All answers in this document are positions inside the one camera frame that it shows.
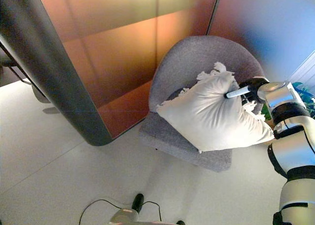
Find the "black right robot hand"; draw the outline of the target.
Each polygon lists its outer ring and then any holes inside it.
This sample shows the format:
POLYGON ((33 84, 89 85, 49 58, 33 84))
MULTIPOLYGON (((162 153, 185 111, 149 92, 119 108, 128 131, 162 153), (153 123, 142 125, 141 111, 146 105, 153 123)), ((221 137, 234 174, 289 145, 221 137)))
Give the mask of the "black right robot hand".
POLYGON ((239 89, 225 93, 224 98, 241 97, 242 105, 254 101, 254 103, 264 104, 265 100, 258 96, 258 90, 261 86, 270 83, 265 77, 253 77, 242 82, 239 89))

